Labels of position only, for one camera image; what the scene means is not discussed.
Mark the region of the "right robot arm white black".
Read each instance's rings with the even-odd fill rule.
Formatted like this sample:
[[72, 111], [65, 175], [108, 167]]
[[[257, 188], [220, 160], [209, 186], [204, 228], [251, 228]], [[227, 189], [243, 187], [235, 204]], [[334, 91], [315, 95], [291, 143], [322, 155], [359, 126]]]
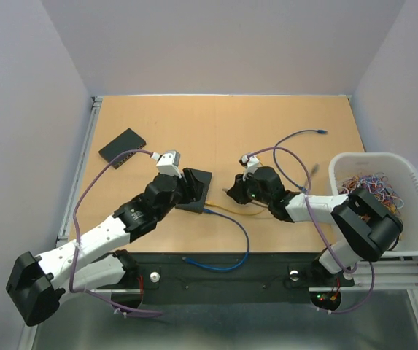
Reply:
[[337, 273], [361, 260], [378, 261], [403, 232], [402, 221], [365, 189], [335, 196], [293, 192], [285, 189], [272, 167], [236, 175], [226, 194], [242, 205], [258, 201], [283, 222], [336, 226], [341, 238], [327, 244], [311, 266], [311, 276], [318, 284], [328, 284]]

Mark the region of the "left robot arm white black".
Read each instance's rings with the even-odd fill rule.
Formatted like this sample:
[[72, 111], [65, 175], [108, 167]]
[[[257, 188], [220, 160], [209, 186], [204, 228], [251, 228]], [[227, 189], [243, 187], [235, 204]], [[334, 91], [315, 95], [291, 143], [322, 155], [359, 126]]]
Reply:
[[200, 201], [204, 186], [194, 168], [177, 175], [159, 173], [142, 193], [88, 232], [48, 252], [18, 256], [6, 291], [25, 325], [43, 323], [73, 294], [116, 283], [132, 286], [138, 271], [122, 247], [156, 229], [176, 206]]

